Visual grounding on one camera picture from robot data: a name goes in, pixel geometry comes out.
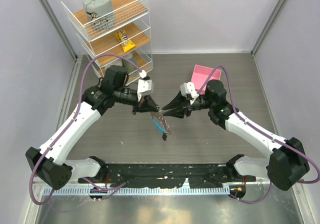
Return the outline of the blue key holder handle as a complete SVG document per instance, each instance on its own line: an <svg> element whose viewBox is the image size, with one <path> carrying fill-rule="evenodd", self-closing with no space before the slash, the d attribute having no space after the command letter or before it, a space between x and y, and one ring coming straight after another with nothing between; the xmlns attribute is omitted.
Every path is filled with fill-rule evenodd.
<svg viewBox="0 0 320 224"><path fill-rule="evenodd" d="M163 127L162 127L155 119L153 119L152 122L154 123L154 125L157 127L157 129L158 129L161 133L164 132Z"/></svg>

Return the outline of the black head key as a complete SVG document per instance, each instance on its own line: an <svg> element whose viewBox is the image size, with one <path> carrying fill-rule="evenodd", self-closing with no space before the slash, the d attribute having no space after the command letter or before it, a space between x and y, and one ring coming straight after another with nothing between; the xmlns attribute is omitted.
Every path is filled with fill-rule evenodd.
<svg viewBox="0 0 320 224"><path fill-rule="evenodd" d="M167 136L165 133L162 134L162 139L163 139L164 141L167 140L167 137L168 137L168 136Z"/></svg>

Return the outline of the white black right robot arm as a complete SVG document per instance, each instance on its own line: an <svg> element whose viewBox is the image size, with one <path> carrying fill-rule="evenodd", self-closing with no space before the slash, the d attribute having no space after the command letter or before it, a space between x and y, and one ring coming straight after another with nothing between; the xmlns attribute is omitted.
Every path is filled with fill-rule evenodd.
<svg viewBox="0 0 320 224"><path fill-rule="evenodd" d="M227 90L220 80L210 80L204 94L198 94L192 82L183 83L176 97L163 107L164 116L183 119L193 111L208 110L210 120L222 129L238 135L253 145L263 158L238 155L226 169L227 177L238 181L254 176L271 181L287 191L310 170L302 143L286 139L262 128L233 107L226 98Z"/></svg>

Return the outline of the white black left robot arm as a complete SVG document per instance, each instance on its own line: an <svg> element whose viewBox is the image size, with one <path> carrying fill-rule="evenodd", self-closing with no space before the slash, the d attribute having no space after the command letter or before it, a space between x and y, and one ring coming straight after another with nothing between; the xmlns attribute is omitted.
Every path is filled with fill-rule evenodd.
<svg viewBox="0 0 320 224"><path fill-rule="evenodd" d="M56 133L39 148L31 147L25 156L35 174L53 190L59 190L69 180L91 178L96 183L107 177L106 164L90 156L86 159L68 160L67 157L86 130L112 108L115 103L129 105L132 113L157 112L152 99L153 83L147 73L139 73L137 89L126 87L129 78L126 69L112 65L99 83L87 88L73 114Z"/></svg>

